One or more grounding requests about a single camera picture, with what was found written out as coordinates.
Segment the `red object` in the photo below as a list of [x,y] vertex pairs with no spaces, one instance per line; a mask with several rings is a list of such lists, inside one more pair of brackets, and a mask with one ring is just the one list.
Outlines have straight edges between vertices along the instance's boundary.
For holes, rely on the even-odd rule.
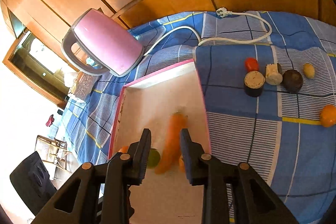
[[253,57],[248,57],[245,59],[245,68],[248,72],[259,70],[259,64],[258,61]]
[[49,117],[49,120],[46,122],[46,126],[49,127],[53,124],[53,122],[55,121],[54,119],[54,114],[51,114],[50,117]]

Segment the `pink box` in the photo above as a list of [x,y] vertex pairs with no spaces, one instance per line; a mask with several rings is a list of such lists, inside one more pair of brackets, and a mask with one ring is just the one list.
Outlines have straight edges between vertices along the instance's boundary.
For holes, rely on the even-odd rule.
[[[109,159],[122,147],[140,139],[142,130],[152,132],[152,148],[162,154],[168,121],[175,112],[188,116],[193,141],[210,153],[209,130],[202,87],[194,60],[186,60],[124,86],[111,133]],[[135,209],[132,224],[194,224],[202,219],[203,187],[191,186],[178,169],[163,175],[147,169],[140,186],[131,190]]]

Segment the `blue plaid bedsheet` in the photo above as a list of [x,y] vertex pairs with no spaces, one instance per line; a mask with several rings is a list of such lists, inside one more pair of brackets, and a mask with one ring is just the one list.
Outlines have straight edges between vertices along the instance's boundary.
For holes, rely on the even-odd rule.
[[[194,58],[205,98],[212,154],[230,164],[247,161],[300,223],[317,223],[336,195],[336,126],[319,125],[320,110],[326,104],[336,104],[336,28],[290,13],[250,13],[272,25],[269,38],[252,45],[208,42],[196,47],[197,39],[190,30],[178,30],[127,76],[102,75],[86,103],[70,100],[59,130],[64,130],[77,160],[96,165],[107,161],[124,84]],[[196,29],[202,38],[245,40],[268,31],[252,17],[219,18],[213,12],[184,12],[133,28],[130,33],[149,49],[166,32],[183,25]],[[265,84],[260,97],[247,96],[243,91],[247,57],[257,58],[262,73],[270,63],[280,63],[283,71],[300,71],[304,84],[299,94]],[[303,74],[305,63],[315,68],[312,80]],[[230,214],[233,217],[232,204]]]

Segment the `red tomato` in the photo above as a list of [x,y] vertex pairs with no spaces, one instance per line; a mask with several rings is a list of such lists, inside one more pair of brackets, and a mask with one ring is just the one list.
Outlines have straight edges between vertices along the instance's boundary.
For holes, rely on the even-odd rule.
[[245,60],[245,68],[248,72],[254,71],[254,70],[259,70],[259,64],[258,61],[255,58],[248,57]]

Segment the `wooden chair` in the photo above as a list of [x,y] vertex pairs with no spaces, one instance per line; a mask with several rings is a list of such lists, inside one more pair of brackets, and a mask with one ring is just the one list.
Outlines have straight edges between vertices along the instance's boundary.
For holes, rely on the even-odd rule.
[[67,170],[67,154],[71,152],[68,151],[66,142],[37,135],[35,151],[39,153],[43,162],[52,163],[56,167],[71,173]]

